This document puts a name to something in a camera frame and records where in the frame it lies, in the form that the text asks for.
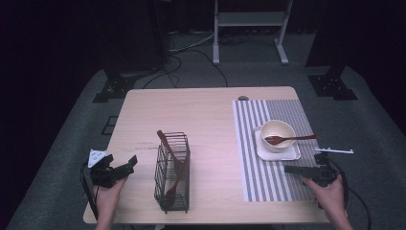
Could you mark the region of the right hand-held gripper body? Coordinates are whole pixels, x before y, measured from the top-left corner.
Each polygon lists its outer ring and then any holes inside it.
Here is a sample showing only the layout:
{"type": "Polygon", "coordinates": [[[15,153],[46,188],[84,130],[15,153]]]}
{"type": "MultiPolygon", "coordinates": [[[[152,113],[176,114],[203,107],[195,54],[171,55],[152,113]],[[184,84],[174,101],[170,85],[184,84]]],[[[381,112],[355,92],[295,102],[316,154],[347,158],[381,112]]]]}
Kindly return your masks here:
{"type": "Polygon", "coordinates": [[[316,149],[314,154],[315,162],[321,170],[321,175],[316,180],[316,183],[321,187],[326,187],[332,184],[338,176],[342,177],[344,186],[348,186],[348,181],[346,173],[341,168],[341,166],[328,155],[330,153],[341,153],[341,154],[353,154],[353,150],[341,150],[341,149],[316,149]]]}

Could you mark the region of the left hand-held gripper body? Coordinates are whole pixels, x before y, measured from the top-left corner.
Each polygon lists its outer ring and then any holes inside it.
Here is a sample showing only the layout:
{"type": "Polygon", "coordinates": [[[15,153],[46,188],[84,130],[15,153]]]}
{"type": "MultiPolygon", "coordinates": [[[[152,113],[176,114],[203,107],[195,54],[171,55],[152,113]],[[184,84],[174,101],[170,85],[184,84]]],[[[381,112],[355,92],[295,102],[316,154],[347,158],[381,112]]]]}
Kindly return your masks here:
{"type": "Polygon", "coordinates": [[[106,168],[103,165],[102,160],[108,154],[109,153],[106,150],[91,149],[87,163],[88,168],[91,170],[90,177],[92,183],[104,188],[111,188],[117,183],[118,180],[125,177],[125,175],[116,175],[116,168],[111,166],[106,168]]]}

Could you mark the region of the brown wooden spoon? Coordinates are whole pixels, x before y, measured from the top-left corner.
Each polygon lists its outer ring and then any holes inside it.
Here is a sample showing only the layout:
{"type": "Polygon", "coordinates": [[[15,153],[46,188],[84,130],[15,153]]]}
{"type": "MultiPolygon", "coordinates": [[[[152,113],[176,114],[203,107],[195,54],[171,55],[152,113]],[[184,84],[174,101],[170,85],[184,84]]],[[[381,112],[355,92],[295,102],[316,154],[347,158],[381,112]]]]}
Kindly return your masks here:
{"type": "Polygon", "coordinates": [[[183,179],[184,174],[186,173],[187,167],[189,166],[189,162],[190,162],[189,159],[185,160],[183,168],[182,168],[180,174],[177,176],[173,186],[166,192],[164,204],[167,207],[171,207],[175,202],[178,183],[183,179]]]}
{"type": "Polygon", "coordinates": [[[317,138],[317,136],[315,134],[313,134],[313,135],[295,136],[295,137],[268,136],[268,137],[265,137],[264,140],[266,143],[268,143],[272,146],[276,146],[285,141],[311,140],[311,139],[316,139],[316,138],[317,138]]]}

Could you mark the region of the cream bowl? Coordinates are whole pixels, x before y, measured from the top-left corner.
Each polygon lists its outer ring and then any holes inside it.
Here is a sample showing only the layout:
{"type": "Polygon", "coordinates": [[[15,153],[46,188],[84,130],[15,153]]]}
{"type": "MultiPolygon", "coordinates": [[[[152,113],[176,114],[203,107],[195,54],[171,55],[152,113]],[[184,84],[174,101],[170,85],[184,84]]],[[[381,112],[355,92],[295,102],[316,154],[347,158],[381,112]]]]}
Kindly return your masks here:
{"type": "Polygon", "coordinates": [[[283,152],[287,148],[293,145],[294,140],[287,140],[287,137],[295,137],[296,133],[291,125],[280,120],[270,120],[264,123],[259,129],[259,135],[262,145],[271,152],[283,152]],[[286,140],[279,144],[270,144],[266,141],[266,138],[273,136],[279,136],[285,138],[286,140]]]}

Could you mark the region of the black wire cutlery basket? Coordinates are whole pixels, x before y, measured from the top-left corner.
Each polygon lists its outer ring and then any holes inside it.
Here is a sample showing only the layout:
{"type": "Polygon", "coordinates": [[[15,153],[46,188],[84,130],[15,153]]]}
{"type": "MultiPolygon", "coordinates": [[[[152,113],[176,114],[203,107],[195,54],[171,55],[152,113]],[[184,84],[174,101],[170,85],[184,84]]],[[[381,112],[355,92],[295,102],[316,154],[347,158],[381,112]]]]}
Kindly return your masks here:
{"type": "Polygon", "coordinates": [[[157,160],[155,166],[155,188],[154,198],[160,206],[161,210],[165,213],[171,211],[184,211],[188,212],[190,207],[190,163],[191,163],[191,150],[189,147],[189,140],[184,132],[164,132],[169,145],[172,148],[175,156],[185,162],[189,159],[189,166],[187,167],[185,177],[178,183],[176,191],[176,199],[171,207],[164,204],[166,192],[173,186],[177,175],[174,170],[173,160],[168,153],[165,146],[160,143],[157,152],[157,160]]]}

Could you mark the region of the person's left hand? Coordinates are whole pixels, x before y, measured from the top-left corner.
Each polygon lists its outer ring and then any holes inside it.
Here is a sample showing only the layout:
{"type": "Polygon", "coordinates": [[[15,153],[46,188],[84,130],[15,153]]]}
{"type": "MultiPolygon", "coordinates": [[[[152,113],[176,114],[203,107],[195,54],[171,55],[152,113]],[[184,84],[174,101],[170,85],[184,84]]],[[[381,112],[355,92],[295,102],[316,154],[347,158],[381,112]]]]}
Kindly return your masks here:
{"type": "Polygon", "coordinates": [[[93,195],[98,211],[98,224],[109,224],[114,222],[117,205],[120,200],[121,190],[127,178],[120,179],[111,188],[101,186],[93,187],[93,195]]]}

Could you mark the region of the person's right hand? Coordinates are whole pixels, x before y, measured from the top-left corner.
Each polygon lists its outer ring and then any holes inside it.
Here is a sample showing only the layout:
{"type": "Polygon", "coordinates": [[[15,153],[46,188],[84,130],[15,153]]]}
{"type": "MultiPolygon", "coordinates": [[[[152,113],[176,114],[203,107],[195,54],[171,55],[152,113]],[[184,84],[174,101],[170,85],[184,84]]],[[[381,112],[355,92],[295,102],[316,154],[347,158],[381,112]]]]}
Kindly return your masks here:
{"type": "Polygon", "coordinates": [[[344,187],[341,175],[327,187],[321,187],[310,178],[302,178],[303,183],[315,195],[331,222],[338,222],[347,218],[344,201],[344,187]]]}

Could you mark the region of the white square plate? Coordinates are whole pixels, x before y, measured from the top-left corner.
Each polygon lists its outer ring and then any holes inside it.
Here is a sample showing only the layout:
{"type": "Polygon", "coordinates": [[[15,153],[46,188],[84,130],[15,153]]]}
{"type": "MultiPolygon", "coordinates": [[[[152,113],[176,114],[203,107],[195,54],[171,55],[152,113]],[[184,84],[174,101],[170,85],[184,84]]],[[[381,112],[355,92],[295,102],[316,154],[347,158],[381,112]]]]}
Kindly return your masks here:
{"type": "Polygon", "coordinates": [[[296,144],[285,149],[283,152],[272,152],[265,147],[260,137],[260,127],[254,129],[256,153],[264,161],[294,161],[301,157],[300,150],[296,144]]]}

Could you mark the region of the square floor hatch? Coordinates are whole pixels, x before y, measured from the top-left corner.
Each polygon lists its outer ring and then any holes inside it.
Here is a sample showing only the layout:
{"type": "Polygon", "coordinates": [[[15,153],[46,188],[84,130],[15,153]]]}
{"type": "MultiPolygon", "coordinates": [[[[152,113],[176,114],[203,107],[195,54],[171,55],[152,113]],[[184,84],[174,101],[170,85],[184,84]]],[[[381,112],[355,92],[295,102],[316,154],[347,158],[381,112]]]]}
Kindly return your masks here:
{"type": "Polygon", "coordinates": [[[117,116],[109,116],[104,127],[102,128],[101,135],[112,135],[117,121],[117,116]]]}

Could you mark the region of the dark brown wooden utensil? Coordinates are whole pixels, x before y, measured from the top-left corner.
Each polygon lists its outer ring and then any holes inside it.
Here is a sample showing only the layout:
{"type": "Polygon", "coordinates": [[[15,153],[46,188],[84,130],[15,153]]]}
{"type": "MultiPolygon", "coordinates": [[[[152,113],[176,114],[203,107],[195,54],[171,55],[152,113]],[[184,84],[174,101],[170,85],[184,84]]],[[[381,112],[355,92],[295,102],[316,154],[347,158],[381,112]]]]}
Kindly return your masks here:
{"type": "Polygon", "coordinates": [[[178,177],[180,177],[181,179],[183,179],[185,177],[185,173],[184,173],[185,165],[184,165],[184,162],[179,160],[175,156],[175,154],[172,151],[172,148],[169,145],[169,142],[168,142],[168,139],[167,139],[166,135],[164,134],[164,132],[161,129],[159,129],[157,131],[157,135],[160,138],[162,144],[165,146],[165,148],[167,149],[168,153],[170,154],[170,156],[171,156],[171,158],[173,160],[174,170],[176,172],[176,175],[178,177]]]}

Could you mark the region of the grey striped placemat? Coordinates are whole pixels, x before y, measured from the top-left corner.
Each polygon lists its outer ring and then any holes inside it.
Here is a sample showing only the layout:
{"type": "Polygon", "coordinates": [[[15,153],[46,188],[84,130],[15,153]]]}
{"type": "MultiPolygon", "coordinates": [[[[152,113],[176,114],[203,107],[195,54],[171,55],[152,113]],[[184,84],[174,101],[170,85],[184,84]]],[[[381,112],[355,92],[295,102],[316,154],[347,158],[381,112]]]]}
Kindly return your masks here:
{"type": "Polygon", "coordinates": [[[286,173],[284,167],[315,165],[314,154],[318,148],[315,140],[297,141],[289,148],[293,156],[261,158],[264,152],[270,156],[259,137],[260,127],[271,120],[291,125],[299,136],[313,132],[298,100],[234,101],[237,149],[242,173],[243,197],[246,201],[306,201],[312,192],[302,184],[299,176],[286,173]]]}

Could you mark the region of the black stand base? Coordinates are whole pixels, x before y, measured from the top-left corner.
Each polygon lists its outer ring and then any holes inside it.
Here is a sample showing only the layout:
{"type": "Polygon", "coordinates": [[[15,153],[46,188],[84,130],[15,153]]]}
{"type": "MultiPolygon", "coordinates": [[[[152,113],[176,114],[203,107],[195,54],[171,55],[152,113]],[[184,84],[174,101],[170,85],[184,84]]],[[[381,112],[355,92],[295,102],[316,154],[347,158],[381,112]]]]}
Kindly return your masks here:
{"type": "Polygon", "coordinates": [[[354,92],[341,80],[345,65],[331,65],[323,75],[309,75],[308,79],[318,97],[331,97],[335,101],[356,101],[354,92]]]}
{"type": "Polygon", "coordinates": [[[124,72],[117,69],[105,69],[107,80],[100,93],[93,99],[94,103],[107,103],[110,99],[123,99],[126,93],[131,90],[136,80],[126,77],[124,72]]]}

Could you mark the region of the white metal stand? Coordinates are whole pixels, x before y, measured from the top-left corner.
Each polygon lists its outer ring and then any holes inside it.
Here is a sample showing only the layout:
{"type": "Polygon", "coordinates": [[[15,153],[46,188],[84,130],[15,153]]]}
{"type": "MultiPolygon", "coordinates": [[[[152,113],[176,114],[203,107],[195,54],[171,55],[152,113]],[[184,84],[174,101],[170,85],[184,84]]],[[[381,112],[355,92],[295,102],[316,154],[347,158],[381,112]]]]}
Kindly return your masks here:
{"type": "Polygon", "coordinates": [[[289,21],[294,0],[287,0],[283,11],[260,12],[221,12],[218,10],[218,0],[214,0],[214,41],[213,64],[220,63],[218,34],[224,27],[279,27],[279,36],[274,39],[281,64],[288,65],[289,60],[283,48],[283,39],[289,21]]]}

